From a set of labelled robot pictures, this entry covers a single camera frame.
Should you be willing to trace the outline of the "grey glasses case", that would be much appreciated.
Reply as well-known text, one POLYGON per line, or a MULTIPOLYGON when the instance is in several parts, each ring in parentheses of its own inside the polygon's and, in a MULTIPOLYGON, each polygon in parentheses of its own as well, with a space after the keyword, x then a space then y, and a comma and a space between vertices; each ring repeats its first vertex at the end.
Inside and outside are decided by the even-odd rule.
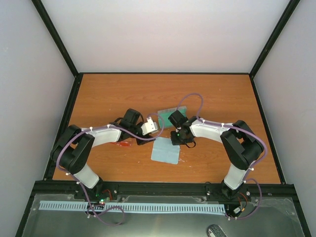
POLYGON ((178 109, 175 107, 175 108, 164 109, 164 110, 158 111, 158 115, 160 115, 160 117, 158 117, 158 124, 160 128, 162 128, 163 122, 164 122, 164 128, 173 127, 173 124, 168 120, 168 117, 176 110, 179 110, 183 116, 186 116, 186 111, 187 111, 186 106, 180 106, 178 109))

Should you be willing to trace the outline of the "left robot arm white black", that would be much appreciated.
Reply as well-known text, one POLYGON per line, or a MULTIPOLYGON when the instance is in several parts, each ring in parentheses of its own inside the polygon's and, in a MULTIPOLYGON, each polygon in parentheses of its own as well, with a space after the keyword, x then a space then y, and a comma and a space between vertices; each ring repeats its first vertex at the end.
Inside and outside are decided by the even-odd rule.
POLYGON ((99 128, 80 128, 70 125, 52 148, 50 158, 56 166, 73 175, 85 186, 85 192, 96 199, 104 190, 103 180, 88 166, 87 160, 93 147, 117 143, 134 137, 138 145, 146 144, 158 131, 151 117, 144 120, 140 112, 128 109, 125 115, 99 128))

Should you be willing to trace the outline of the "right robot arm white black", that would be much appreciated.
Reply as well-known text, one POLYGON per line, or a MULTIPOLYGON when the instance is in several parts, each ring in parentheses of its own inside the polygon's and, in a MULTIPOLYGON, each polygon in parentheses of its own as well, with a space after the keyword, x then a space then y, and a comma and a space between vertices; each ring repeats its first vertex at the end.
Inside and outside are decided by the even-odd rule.
POLYGON ((220 195, 230 200, 240 190, 249 171, 261 154, 266 154, 266 145, 242 120, 235 123, 216 123, 199 117, 188 119, 178 110, 168 120, 175 127, 170 133, 172 145, 196 145, 195 138, 206 138, 222 143, 230 160, 230 168, 221 183, 220 195))

